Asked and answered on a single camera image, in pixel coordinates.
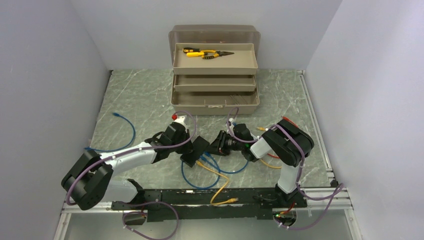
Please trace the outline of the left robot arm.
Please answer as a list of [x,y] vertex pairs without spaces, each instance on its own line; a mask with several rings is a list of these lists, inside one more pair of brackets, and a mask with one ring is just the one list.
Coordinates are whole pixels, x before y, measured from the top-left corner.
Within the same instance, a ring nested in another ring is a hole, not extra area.
[[98,153],[85,150],[61,180],[66,190],[65,202],[89,210],[113,187],[113,176],[133,168],[155,164],[169,157],[191,153],[191,139],[186,116],[177,116],[165,129],[143,142],[118,151]]

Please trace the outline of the black network switch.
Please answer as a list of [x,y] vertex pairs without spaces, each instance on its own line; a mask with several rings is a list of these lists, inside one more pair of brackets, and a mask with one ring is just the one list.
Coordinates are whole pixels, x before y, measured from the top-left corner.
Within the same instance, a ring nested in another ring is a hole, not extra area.
[[202,136],[197,136],[192,143],[192,151],[180,156],[180,160],[192,168],[201,155],[207,150],[210,143]]

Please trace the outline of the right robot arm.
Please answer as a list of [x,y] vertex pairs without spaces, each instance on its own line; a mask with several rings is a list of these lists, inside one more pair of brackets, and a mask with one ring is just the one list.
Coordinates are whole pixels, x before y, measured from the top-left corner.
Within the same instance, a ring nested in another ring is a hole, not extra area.
[[232,124],[229,121],[227,130],[219,132],[206,152],[228,156],[232,151],[239,151],[249,162],[256,162],[274,152],[283,162],[276,184],[275,200],[280,207],[287,208],[295,201],[301,168],[314,146],[314,141],[307,133],[283,118],[261,136],[254,136],[244,123]]

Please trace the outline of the blue ethernet cable long loop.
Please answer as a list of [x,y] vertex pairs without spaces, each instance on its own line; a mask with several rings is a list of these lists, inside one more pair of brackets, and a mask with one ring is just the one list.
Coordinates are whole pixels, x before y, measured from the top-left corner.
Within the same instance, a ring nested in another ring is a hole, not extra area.
[[186,163],[180,163],[182,179],[189,187],[198,190],[207,190],[217,186],[220,176],[212,173],[201,166],[189,167]]

